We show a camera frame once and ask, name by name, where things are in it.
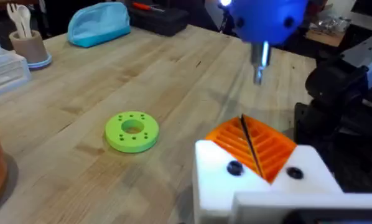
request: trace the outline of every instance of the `metal parts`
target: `metal parts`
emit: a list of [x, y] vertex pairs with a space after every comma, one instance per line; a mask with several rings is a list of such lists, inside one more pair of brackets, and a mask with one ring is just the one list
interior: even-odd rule
[[260, 85], [263, 70], [269, 65], [271, 58], [271, 47], [269, 42], [251, 44], [251, 64], [254, 66], [254, 83]]

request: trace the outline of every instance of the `white wall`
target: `white wall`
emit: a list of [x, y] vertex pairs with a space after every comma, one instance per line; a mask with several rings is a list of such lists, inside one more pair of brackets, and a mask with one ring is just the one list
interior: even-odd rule
[[372, 17], [351, 12], [356, 0], [328, 0], [327, 4], [333, 4], [331, 14], [350, 18], [352, 23], [372, 30]]

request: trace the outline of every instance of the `wooden table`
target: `wooden table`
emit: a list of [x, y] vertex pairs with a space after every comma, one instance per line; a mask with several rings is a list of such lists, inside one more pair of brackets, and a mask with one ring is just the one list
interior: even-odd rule
[[330, 45], [332, 47], [338, 47], [342, 40], [343, 37], [345, 36], [344, 32], [335, 32], [332, 35], [330, 34], [325, 34], [323, 32], [319, 32], [316, 30], [309, 30], [306, 33], [306, 38], [310, 40], [314, 40], [323, 44]]
[[[193, 26], [171, 38], [133, 29], [89, 49], [65, 35], [45, 45], [53, 64], [0, 96], [11, 175], [0, 223], [192, 223], [195, 141], [241, 113], [290, 129], [315, 68], [274, 49], [255, 86], [249, 45]], [[157, 144], [140, 154], [103, 139], [107, 120], [130, 110], [160, 124]]]

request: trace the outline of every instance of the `green 3d printed ring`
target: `green 3d printed ring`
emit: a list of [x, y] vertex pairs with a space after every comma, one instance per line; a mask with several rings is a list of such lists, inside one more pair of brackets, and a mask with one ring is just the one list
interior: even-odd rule
[[145, 113], [128, 111], [113, 116], [106, 124], [106, 140], [121, 152], [143, 152], [150, 149], [159, 135], [159, 125]]

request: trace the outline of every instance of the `black box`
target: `black box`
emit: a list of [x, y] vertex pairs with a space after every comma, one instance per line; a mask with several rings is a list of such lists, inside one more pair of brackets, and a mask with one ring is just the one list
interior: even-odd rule
[[129, 6], [128, 13], [131, 18], [131, 25], [167, 37], [172, 37], [186, 28], [188, 12], [175, 8], [162, 9], [165, 11], [146, 11]]

